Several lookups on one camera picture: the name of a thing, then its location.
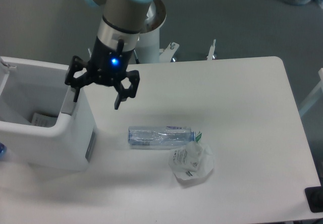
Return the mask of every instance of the bottle label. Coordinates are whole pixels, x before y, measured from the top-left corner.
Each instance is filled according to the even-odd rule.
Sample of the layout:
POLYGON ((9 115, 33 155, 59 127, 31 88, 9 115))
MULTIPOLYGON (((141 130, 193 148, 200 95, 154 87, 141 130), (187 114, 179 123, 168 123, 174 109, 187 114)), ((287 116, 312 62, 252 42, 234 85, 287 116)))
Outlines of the bottle label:
POLYGON ((201 140, 201 137, 202 137, 202 133, 198 132, 197 136, 195 137, 195 142, 198 142, 199 140, 201 140))
POLYGON ((182 130, 182 129, 186 129, 186 127, 168 127, 169 129, 172 130, 182 130))

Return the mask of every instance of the black object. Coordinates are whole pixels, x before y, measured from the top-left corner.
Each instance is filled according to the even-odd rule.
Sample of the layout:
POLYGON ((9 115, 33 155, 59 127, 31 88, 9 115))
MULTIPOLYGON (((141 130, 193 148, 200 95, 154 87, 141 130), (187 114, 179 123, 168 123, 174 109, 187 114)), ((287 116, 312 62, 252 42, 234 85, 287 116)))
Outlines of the black object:
POLYGON ((312 212, 323 212, 323 187, 309 187, 305 189, 305 195, 312 212))
POLYGON ((80 89, 91 83, 105 86, 114 86, 118 92, 115 109, 119 108, 121 101, 128 97, 134 98, 137 93, 140 77, 137 70, 127 72, 127 66, 133 50, 122 52, 124 41, 119 39, 117 49, 112 50, 96 38, 93 54, 88 62, 74 56, 65 77, 65 84, 76 89, 74 102, 77 102, 80 89), (86 72, 75 78, 76 72, 86 68, 86 72), (131 85, 125 89, 121 81, 128 78, 131 85))

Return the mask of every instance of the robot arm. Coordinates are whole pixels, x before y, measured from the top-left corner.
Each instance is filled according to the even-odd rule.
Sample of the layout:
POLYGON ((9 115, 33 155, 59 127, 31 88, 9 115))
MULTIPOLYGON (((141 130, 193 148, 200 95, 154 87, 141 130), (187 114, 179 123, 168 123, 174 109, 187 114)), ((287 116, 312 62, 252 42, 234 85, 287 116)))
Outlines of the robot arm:
POLYGON ((118 92, 115 109, 121 101, 136 96, 139 72, 126 70, 151 1, 106 0, 91 59, 85 62, 74 56, 66 73, 65 83, 76 89, 75 102, 80 89, 91 83, 114 86, 118 92), (86 72, 75 78, 84 68, 86 72), (128 89, 121 82, 125 78, 131 83, 128 89))

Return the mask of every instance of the label on bin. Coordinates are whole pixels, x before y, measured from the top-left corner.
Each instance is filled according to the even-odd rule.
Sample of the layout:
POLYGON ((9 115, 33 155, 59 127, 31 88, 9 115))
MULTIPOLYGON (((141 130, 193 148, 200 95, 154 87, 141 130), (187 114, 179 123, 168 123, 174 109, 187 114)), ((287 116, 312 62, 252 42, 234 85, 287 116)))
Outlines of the label on bin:
POLYGON ((56 117, 48 117, 38 113, 34 113, 31 125, 36 127, 52 127, 56 124, 56 117))

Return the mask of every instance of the white plastic container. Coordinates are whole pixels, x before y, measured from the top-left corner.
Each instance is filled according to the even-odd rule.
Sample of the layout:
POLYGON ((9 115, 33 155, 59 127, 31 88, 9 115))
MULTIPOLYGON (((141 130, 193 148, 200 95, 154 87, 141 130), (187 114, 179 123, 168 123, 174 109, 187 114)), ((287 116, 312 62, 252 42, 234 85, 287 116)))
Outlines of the white plastic container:
POLYGON ((0 65, 0 142, 27 162, 84 170, 96 124, 83 90, 73 102, 64 84, 68 66, 5 58, 0 65), (52 127, 31 125, 35 113, 56 117, 52 127))

